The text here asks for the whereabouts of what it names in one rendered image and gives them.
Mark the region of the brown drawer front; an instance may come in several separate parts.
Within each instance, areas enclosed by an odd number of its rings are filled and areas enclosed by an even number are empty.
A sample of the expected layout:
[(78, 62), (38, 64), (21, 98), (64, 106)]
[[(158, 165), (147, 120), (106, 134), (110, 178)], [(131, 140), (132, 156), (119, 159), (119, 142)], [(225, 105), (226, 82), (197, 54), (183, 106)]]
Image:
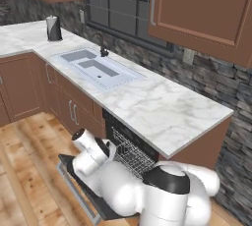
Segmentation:
[(72, 82), (59, 73), (56, 73), (57, 84), (70, 96), (73, 97), (87, 112), (94, 114), (93, 101), (77, 88)]

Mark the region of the brown corner base cupboard door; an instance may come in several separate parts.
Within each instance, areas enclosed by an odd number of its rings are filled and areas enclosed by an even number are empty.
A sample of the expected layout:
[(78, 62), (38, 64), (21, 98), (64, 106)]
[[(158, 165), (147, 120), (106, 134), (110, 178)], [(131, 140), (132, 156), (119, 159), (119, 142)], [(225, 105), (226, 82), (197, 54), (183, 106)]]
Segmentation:
[(0, 58), (0, 127), (42, 110), (36, 56), (29, 52)]

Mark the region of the paper towel roll on holder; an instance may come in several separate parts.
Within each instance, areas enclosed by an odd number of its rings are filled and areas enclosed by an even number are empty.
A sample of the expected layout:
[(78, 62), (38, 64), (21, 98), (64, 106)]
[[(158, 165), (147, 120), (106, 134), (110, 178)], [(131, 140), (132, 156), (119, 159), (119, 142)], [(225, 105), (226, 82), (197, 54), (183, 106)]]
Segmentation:
[(62, 39), (60, 20), (57, 16), (49, 16), (46, 19), (47, 39), (49, 41), (60, 41)]

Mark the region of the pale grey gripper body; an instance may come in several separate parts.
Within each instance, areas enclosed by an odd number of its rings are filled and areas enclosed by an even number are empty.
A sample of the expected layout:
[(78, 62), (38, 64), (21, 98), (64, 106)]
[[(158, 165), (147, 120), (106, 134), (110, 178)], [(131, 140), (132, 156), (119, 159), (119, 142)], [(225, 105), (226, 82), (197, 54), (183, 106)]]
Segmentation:
[(116, 154), (116, 145), (113, 142), (108, 141), (106, 143), (106, 146), (109, 149), (109, 157), (108, 157), (107, 161), (110, 162), (114, 159), (114, 156)]

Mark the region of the white sink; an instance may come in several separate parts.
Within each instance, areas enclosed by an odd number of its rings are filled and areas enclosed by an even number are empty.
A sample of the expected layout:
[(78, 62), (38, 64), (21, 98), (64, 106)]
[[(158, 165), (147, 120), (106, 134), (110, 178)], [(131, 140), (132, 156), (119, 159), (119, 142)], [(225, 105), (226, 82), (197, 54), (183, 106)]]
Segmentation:
[(89, 47), (55, 54), (54, 57), (101, 90), (110, 90), (145, 78), (109, 57), (101, 57), (99, 52)]

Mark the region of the brown cabinet side panel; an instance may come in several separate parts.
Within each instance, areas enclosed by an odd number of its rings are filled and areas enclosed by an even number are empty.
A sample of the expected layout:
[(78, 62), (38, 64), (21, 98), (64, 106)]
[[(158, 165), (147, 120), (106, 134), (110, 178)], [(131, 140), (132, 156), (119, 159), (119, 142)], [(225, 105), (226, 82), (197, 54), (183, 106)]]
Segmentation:
[(231, 118), (225, 119), (186, 148), (173, 155), (170, 160), (204, 166), (214, 170), (230, 120)]

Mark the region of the dark framed window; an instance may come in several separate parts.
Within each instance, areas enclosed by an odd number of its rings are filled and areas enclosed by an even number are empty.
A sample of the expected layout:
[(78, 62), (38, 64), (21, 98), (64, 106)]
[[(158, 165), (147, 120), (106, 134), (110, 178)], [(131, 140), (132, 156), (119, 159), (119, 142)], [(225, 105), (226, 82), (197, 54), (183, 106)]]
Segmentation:
[(148, 35), (150, 0), (86, 0), (87, 24), (162, 55), (172, 43)]

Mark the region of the narrow brown base cupboard door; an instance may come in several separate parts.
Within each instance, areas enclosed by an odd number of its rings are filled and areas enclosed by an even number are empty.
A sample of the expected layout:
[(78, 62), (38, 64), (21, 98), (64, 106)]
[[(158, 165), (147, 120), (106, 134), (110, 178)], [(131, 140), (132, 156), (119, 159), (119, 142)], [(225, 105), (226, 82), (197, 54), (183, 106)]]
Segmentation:
[(59, 107), (57, 101), (57, 94), (55, 90), (55, 72), (54, 69), (49, 64), (48, 64), (48, 71), (50, 79), (52, 81), (52, 84), (50, 84), (46, 77), (46, 97), (48, 102), (48, 108), (55, 117), (58, 117)]

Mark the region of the black tap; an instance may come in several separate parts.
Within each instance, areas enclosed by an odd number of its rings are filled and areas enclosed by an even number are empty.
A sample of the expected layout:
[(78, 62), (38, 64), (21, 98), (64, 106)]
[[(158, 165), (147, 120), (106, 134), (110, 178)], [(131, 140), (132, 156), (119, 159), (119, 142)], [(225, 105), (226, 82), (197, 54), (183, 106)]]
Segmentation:
[(107, 57), (108, 54), (109, 54), (109, 52), (108, 52), (107, 48), (106, 48), (105, 45), (104, 45), (104, 42), (103, 42), (103, 35), (100, 34), (100, 33), (95, 33), (95, 34), (93, 35), (93, 37), (95, 37), (96, 35), (100, 37), (100, 41), (101, 41), (100, 56), (101, 56), (101, 57)]

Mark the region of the black dishwasher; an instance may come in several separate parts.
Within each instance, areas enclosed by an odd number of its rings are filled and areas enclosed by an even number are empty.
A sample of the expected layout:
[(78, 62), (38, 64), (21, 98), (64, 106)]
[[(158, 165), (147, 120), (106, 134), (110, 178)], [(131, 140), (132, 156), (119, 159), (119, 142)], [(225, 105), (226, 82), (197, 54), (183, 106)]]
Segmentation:
[(106, 135), (109, 140), (112, 139), (112, 128), (115, 128), (122, 136), (124, 136), (146, 155), (148, 155), (155, 162), (155, 164), (158, 162), (159, 153), (105, 109), (102, 110), (102, 117), (105, 121)]

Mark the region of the large brown wall cupboard door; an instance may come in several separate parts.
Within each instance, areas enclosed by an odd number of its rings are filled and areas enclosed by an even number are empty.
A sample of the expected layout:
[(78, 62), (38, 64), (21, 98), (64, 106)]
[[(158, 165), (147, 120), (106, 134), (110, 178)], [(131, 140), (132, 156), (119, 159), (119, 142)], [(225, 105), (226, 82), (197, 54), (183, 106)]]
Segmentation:
[(252, 0), (156, 0), (154, 20), (150, 36), (252, 67)]

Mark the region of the dark dishwasher door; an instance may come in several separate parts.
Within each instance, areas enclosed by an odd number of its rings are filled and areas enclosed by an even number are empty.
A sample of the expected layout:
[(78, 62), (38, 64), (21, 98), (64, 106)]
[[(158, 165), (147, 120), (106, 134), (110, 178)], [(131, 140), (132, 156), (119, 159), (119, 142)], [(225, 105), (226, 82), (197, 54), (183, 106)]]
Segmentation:
[(71, 178), (73, 184), (77, 187), (80, 193), (91, 203), (91, 208), (94, 212), (98, 212), (101, 220), (115, 220), (122, 219), (122, 216), (115, 213), (103, 198), (99, 198), (86, 184), (84, 184), (79, 177), (73, 171), (72, 161), (74, 157), (67, 154), (58, 155), (59, 162), (63, 163), (69, 177)]

